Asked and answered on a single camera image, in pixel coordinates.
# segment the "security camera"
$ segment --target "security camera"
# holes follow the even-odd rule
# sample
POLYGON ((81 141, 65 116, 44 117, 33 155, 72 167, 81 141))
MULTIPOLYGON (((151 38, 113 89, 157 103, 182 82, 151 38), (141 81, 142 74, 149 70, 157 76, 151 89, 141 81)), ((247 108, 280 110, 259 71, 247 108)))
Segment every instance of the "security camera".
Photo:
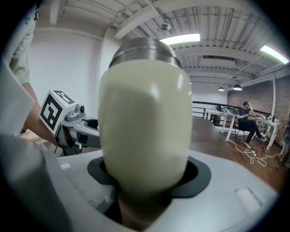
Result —
POLYGON ((164 31, 169 31, 171 29, 171 26, 168 23, 164 23, 161 25, 161 29, 164 31))

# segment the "metal lid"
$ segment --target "metal lid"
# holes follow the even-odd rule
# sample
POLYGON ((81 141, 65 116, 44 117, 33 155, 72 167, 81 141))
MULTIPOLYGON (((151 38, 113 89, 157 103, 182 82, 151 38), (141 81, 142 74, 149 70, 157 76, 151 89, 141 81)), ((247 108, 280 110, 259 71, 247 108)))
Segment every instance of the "metal lid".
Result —
POLYGON ((173 49, 153 38, 136 38, 124 42, 114 54, 109 68, 129 60, 161 60, 180 67, 173 49))

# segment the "sneaker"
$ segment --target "sneaker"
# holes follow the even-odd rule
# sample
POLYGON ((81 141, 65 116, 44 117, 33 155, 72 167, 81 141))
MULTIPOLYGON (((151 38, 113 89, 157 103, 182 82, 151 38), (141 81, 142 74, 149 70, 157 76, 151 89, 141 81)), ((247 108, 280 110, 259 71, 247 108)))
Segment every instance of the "sneaker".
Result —
POLYGON ((248 143, 244 142, 244 145, 245 145, 248 149, 251 149, 251 146, 250 146, 248 143))
POLYGON ((267 139, 265 137, 261 136, 260 138, 258 138, 258 140, 265 142, 267 139))

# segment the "white pole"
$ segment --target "white pole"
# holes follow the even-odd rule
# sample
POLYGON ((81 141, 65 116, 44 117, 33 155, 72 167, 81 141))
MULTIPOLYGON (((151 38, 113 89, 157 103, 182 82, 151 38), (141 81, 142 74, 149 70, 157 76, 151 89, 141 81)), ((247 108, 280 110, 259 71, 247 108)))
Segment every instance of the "white pole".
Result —
POLYGON ((273 73, 273 106, 272 106, 272 116, 274 115, 275 111, 275 104, 276 104, 276 81, 275 81, 276 74, 273 73))

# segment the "man sitting on chair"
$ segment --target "man sitting on chair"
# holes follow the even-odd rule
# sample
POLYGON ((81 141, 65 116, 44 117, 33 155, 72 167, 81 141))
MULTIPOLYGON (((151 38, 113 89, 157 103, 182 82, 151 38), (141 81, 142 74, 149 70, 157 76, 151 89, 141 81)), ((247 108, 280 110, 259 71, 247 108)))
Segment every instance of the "man sitting on chair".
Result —
POLYGON ((248 149, 251 149, 249 142, 251 141, 254 133, 256 133, 256 135, 258 136, 258 139, 262 142, 265 142, 267 139, 264 138, 260 131, 259 128, 255 122, 255 120, 249 120, 248 117, 250 116, 250 114, 253 114, 253 108, 251 106, 251 103, 249 101, 245 101, 243 103, 243 106, 241 108, 239 108, 237 110, 237 112, 239 113, 239 116, 237 117, 238 123, 239 123, 239 128, 243 131, 248 131, 250 132, 246 141, 244 142, 245 146, 248 149))

